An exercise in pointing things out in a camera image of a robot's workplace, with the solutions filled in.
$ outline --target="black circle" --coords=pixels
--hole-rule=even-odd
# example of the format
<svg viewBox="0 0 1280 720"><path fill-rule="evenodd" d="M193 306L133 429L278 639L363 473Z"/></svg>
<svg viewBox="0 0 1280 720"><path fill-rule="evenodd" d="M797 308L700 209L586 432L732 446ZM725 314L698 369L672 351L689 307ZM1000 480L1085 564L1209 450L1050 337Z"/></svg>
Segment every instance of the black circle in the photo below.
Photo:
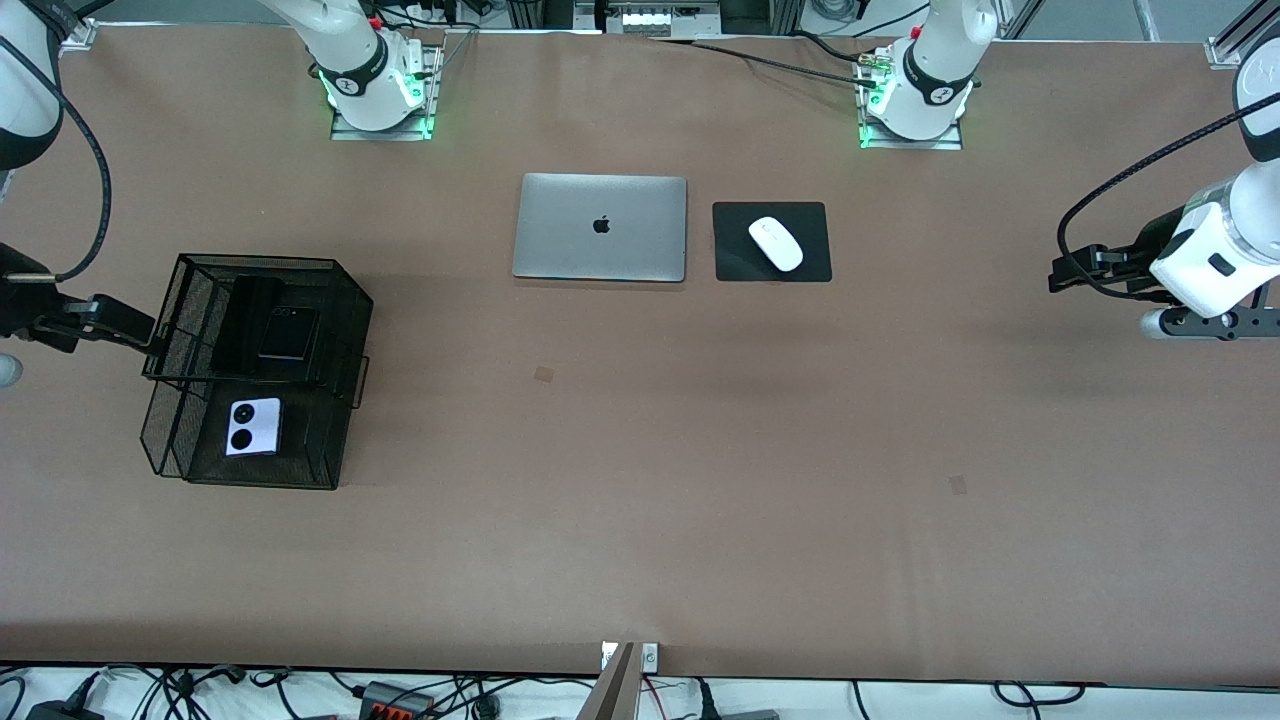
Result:
<svg viewBox="0 0 1280 720"><path fill-rule="evenodd" d="M236 450L244 450L251 442L253 442L253 433L248 430L236 430L232 433L232 447Z"/></svg>

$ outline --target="red cable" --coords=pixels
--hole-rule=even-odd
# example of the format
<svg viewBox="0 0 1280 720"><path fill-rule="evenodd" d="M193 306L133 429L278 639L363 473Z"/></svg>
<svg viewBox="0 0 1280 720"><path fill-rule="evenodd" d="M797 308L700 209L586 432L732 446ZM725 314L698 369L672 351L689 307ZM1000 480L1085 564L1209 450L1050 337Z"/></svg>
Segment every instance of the red cable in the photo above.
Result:
<svg viewBox="0 0 1280 720"><path fill-rule="evenodd" d="M662 720L667 720L667 711L662 708L662 698L658 697L658 688L653 687L653 680L649 678L644 679L644 684L649 685L649 694L653 696L653 703L658 706L658 715Z"/></svg>

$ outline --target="basket handle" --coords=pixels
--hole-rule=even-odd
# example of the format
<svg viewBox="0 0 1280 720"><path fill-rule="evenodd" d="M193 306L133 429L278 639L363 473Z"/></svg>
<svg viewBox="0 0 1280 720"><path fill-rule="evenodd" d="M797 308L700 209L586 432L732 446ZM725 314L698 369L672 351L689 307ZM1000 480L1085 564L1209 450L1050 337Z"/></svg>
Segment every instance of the basket handle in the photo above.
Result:
<svg viewBox="0 0 1280 720"><path fill-rule="evenodd" d="M360 357L360 384L356 386L356 400L351 404L352 410L360 410L360 405L365 401L365 386L369 384L369 356L361 355Z"/></svg>

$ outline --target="laptop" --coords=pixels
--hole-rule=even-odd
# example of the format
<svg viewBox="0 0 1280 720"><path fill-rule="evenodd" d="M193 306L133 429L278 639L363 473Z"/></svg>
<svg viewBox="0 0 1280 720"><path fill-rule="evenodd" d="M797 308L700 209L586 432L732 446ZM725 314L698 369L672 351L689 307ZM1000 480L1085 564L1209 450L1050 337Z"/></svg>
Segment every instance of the laptop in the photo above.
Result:
<svg viewBox="0 0 1280 720"><path fill-rule="evenodd" d="M681 282L685 178L530 173L511 274Z"/></svg>

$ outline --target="gray floor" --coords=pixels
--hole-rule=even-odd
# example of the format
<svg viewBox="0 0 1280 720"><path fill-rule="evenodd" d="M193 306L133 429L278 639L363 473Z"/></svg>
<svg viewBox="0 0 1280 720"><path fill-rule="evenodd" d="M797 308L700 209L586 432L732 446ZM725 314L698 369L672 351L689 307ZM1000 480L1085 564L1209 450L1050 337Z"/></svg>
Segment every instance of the gray floor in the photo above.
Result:
<svg viewBox="0 0 1280 720"><path fill-rule="evenodd" d="M876 17L897 15L922 0L872 0ZM1202 42L1243 10L1249 0L1148 0L1161 40ZM102 20L279 23L255 0L118 0ZM847 32L858 32L852 23ZM1028 40L1142 40L1130 0L1047 0L1024 36Z"/></svg>

